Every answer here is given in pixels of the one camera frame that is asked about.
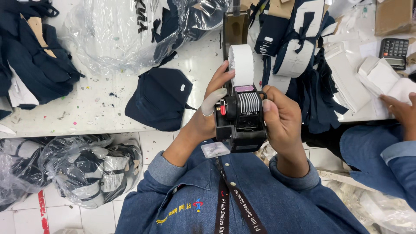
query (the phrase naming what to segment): white label sticker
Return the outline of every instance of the white label sticker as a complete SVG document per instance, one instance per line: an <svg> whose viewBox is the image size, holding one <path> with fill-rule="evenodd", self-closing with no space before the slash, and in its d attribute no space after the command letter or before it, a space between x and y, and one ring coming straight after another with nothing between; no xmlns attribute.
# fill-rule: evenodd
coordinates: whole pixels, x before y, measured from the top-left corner
<svg viewBox="0 0 416 234"><path fill-rule="evenodd" d="M104 175L101 182L103 192L111 192L118 189L123 181L124 173Z"/></svg>

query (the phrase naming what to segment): white paper strip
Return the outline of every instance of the white paper strip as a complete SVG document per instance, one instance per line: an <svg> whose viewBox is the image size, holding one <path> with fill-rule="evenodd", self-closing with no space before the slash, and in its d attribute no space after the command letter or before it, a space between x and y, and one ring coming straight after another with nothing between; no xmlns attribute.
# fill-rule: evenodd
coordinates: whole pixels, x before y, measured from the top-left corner
<svg viewBox="0 0 416 234"><path fill-rule="evenodd" d="M233 87L252 85L254 80L254 62L251 47L247 44L232 45L228 52L229 69L235 69L231 80Z"/></svg>

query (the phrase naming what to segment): white tile floor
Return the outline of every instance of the white tile floor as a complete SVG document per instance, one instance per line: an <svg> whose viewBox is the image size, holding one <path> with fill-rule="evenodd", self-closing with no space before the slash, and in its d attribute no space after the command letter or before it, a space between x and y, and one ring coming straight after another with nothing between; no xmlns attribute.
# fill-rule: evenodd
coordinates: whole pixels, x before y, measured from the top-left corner
<svg viewBox="0 0 416 234"><path fill-rule="evenodd" d="M179 131L118 134L114 142L118 144L130 138L138 140L143 152L144 172L155 155L165 150L178 133ZM329 150L309 148L306 144L303 144L303 147L306 156L315 167L342 169L341 160ZM123 194L97 209L89 210L60 197L54 186L50 184L40 195L32 194L23 203L0 212L0 234L53 234L62 228L82 228L92 234L111 234L115 232L126 195ZM39 200L42 198L45 200L46 209L40 205Z"/></svg>

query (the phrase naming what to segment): embroidered logo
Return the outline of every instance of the embroidered logo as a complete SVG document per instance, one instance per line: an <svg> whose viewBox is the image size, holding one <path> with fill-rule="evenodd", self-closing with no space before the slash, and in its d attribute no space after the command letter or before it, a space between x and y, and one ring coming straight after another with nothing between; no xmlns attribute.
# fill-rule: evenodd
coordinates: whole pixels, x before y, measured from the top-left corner
<svg viewBox="0 0 416 234"><path fill-rule="evenodd" d="M201 211L201 206L204 205L204 203L200 202L198 198L198 200L196 200L196 202L194 202L192 205L196 207L196 212L199 213Z"/></svg>

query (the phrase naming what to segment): person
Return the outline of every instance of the person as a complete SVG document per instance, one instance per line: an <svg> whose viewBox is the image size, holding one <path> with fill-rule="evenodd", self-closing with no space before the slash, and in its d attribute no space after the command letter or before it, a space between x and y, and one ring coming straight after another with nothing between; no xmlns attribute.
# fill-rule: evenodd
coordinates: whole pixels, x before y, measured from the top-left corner
<svg viewBox="0 0 416 234"><path fill-rule="evenodd" d="M351 167L354 180L388 195L402 198L416 211L416 93L412 105L381 95L397 121L388 124L341 125L311 134L302 127L302 141L329 149Z"/></svg>
<svg viewBox="0 0 416 234"><path fill-rule="evenodd" d="M253 153L204 157L201 145L215 137L213 105L235 76L227 67L218 68L201 107L126 196L115 233L368 233L321 185L302 146L300 108L275 87L263 88L268 139L278 152L269 168Z"/></svg>

